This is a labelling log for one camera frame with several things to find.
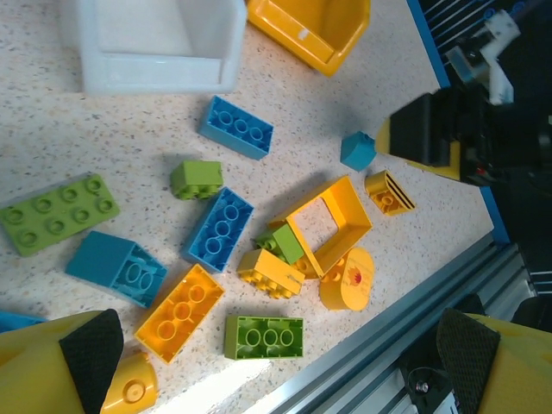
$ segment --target yellow round duplo brick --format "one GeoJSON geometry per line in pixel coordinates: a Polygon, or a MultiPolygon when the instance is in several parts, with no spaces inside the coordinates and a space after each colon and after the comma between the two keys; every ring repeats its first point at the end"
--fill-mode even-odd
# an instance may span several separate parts
{"type": "Polygon", "coordinates": [[[362,311],[372,290],[374,265],[363,248],[352,248],[320,284],[320,299],[331,311],[362,311]]]}

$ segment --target metal extrusion profile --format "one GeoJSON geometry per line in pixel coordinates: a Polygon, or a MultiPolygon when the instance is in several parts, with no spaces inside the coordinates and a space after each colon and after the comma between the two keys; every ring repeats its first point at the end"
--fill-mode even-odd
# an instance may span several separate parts
{"type": "Polygon", "coordinates": [[[486,235],[246,414],[410,412],[397,358],[467,293],[478,293],[492,316],[511,317],[534,296],[528,280],[518,247],[486,235]]]}

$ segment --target yellow plastic bin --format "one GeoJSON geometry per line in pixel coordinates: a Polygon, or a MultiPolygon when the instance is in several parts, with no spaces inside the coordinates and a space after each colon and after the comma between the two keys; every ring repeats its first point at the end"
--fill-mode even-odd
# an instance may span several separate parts
{"type": "Polygon", "coordinates": [[[249,0],[249,21],[326,76],[368,27],[370,0],[249,0]]]}

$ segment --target yellow window frame brick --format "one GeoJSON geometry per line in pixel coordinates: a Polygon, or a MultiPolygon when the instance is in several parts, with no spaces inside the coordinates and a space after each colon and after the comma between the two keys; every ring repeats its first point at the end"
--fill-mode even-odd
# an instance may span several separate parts
{"type": "Polygon", "coordinates": [[[372,228],[372,222],[347,175],[318,186],[276,216],[268,227],[276,229],[284,223],[292,228],[304,250],[304,257],[295,266],[307,279],[322,278],[372,228]],[[296,223],[296,216],[318,199],[322,199],[328,207],[336,223],[337,233],[313,252],[296,223]]]}

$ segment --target teal duplo brick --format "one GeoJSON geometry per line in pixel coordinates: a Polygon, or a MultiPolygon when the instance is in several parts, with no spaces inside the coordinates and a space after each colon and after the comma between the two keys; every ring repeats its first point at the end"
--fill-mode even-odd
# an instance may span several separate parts
{"type": "Polygon", "coordinates": [[[232,360],[303,356],[303,319],[227,317],[224,356],[232,360]]]}
{"type": "Polygon", "coordinates": [[[0,223],[21,256],[109,220],[119,207],[95,174],[0,210],[0,223]]]}
{"type": "Polygon", "coordinates": [[[37,323],[46,322],[43,317],[28,317],[17,313],[4,312],[0,310],[0,334],[11,330],[27,328],[37,323]]]}
{"type": "Polygon", "coordinates": [[[362,171],[370,165],[376,154],[375,141],[359,131],[343,139],[340,161],[355,171],[362,171]]]}
{"type": "Polygon", "coordinates": [[[199,134],[254,160],[268,155],[274,127],[232,103],[213,97],[199,134]]]}
{"type": "Polygon", "coordinates": [[[166,268],[133,241],[92,231],[66,273],[108,287],[148,308],[165,279],[166,268]]]}
{"type": "Polygon", "coordinates": [[[180,255],[211,273],[223,272],[253,209],[250,203],[224,187],[209,201],[180,255]]]}

